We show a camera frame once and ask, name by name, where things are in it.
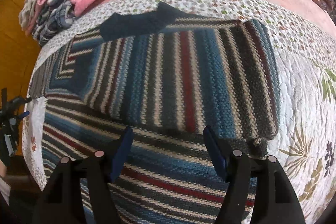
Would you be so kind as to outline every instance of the blue handle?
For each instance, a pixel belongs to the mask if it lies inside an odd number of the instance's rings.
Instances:
[[[26,112],[24,112],[24,113],[21,113],[21,114],[19,115],[19,119],[22,120],[24,117],[27,117],[29,114],[30,114],[29,111],[26,111]]]

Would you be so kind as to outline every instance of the black clamp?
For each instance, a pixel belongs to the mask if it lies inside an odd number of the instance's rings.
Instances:
[[[251,224],[305,224],[299,200],[276,157],[251,159],[217,138],[210,126],[204,129],[203,138],[217,175],[229,182],[215,224],[241,223],[250,178],[257,178]]]
[[[87,179],[97,224],[121,223],[108,188],[120,175],[132,146],[134,133],[127,127],[118,140],[83,160],[64,157],[56,166],[37,201],[32,224],[86,223],[81,197],[81,178]]]

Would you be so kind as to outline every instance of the silver screw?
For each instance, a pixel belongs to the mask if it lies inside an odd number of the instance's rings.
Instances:
[[[98,150],[98,151],[95,152],[94,155],[95,155],[97,158],[100,158],[100,157],[102,157],[102,156],[104,155],[104,151]]]
[[[277,158],[274,157],[274,156],[269,156],[269,157],[268,157],[268,160],[269,160],[270,162],[276,162],[276,161],[277,161]]]
[[[236,157],[240,157],[243,154],[243,152],[241,152],[240,150],[236,149],[233,151],[233,155],[235,155]]]
[[[61,159],[61,163],[66,164],[67,162],[69,162],[69,160],[70,159],[68,157],[64,157]]]

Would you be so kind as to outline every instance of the white bedspread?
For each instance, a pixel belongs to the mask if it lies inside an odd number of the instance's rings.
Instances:
[[[336,190],[336,43],[295,13],[263,0],[114,0],[51,39],[34,70],[74,35],[96,27],[112,13],[140,14],[154,10],[159,1],[204,16],[256,18],[268,28],[281,86],[280,129],[269,142],[268,153],[284,167],[307,224],[314,223]],[[28,104],[31,115],[24,121],[22,142],[27,165],[41,188],[47,181],[41,154],[45,103],[40,98]]]

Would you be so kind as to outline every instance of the wooden floor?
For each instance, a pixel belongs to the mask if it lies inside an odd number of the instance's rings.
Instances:
[[[8,100],[26,96],[40,51],[37,42],[26,37],[19,25],[18,14],[24,1],[0,0],[0,89],[7,88]],[[22,154],[21,144],[18,154]]]

